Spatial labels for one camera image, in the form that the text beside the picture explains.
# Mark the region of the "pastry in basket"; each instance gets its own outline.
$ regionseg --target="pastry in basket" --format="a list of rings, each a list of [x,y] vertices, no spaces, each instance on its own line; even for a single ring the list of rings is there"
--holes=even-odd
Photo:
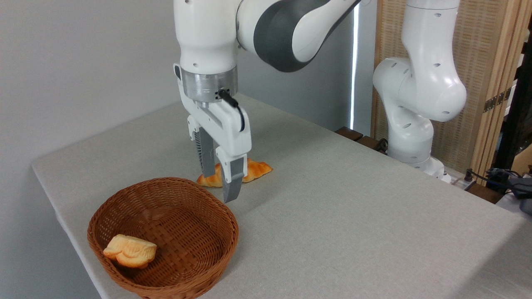
[[[215,169],[215,175],[207,178],[201,175],[196,182],[204,187],[222,187],[222,166],[220,163],[216,164]],[[272,167],[266,164],[266,162],[259,163],[247,158],[247,175],[242,179],[242,182],[250,182],[258,179],[272,170]]]
[[[103,254],[122,266],[143,269],[155,259],[156,249],[152,242],[119,234],[112,238]]]

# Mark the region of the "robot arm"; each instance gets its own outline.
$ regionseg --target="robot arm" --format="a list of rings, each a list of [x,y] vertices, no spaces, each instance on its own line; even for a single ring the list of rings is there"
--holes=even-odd
[[[282,72],[300,70],[360,0],[243,0],[237,37]]]
[[[388,155],[438,178],[444,168],[430,157],[430,120],[448,121],[466,103],[452,52],[459,4],[460,0],[408,0],[401,37],[410,59],[385,59],[373,74],[388,119]]]
[[[247,175],[251,131],[238,91],[240,43],[274,68],[306,66],[323,42],[360,0],[174,0],[181,47],[181,101],[190,113],[204,176],[214,174],[214,146],[222,165],[224,201],[236,199]]]

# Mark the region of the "electrical cable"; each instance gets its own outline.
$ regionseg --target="electrical cable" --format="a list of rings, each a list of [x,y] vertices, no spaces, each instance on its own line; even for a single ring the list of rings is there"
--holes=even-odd
[[[236,108],[238,110],[238,113],[240,113],[240,121],[242,123],[242,125],[240,127],[240,132],[244,131],[244,129],[246,128],[246,123],[244,121],[244,114],[242,113],[242,110],[240,110],[240,107],[238,106],[238,102],[229,94],[229,90],[228,89],[227,90],[221,89],[218,92],[218,95],[224,101],[229,103],[229,105],[231,105],[231,107]]]
[[[471,168],[468,169],[467,171],[468,171],[469,173],[471,173],[472,175],[476,176],[477,178],[483,180],[483,181],[486,181],[486,182],[489,182],[489,183],[492,183],[492,184],[495,184],[495,185],[499,185],[499,186],[501,186],[501,187],[505,187],[506,189],[510,189],[510,190],[513,190],[513,191],[524,192],[524,193],[527,193],[527,194],[532,193],[530,190],[525,190],[525,189],[521,189],[521,188],[516,188],[516,187],[514,187],[513,185],[512,185],[512,186],[509,186],[509,185],[506,185],[506,184],[502,184],[502,183],[500,183],[500,182],[496,182],[496,181],[493,181],[493,180],[487,179],[487,178],[485,178],[485,177],[483,177],[483,176],[481,176],[481,175],[479,175],[479,174],[473,172],[473,170],[472,170]]]

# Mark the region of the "croissant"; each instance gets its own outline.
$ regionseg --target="croissant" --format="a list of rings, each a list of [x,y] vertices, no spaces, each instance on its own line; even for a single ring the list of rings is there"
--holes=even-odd
[[[222,187],[222,166],[218,163],[214,168],[215,174],[213,176],[205,178],[203,175],[200,175],[196,182],[204,187]],[[247,158],[247,175],[242,179],[242,182],[250,182],[258,179],[272,170],[273,168],[266,164],[266,162],[258,163]]]

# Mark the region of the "brown basket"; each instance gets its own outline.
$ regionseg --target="brown basket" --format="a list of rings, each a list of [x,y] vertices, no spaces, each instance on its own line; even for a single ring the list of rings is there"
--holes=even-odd
[[[146,269],[111,262],[102,251],[117,234],[157,245]],[[111,196],[94,214],[89,245],[121,287],[143,298],[197,298],[220,279],[236,249],[238,225],[227,206],[196,183],[157,178]]]

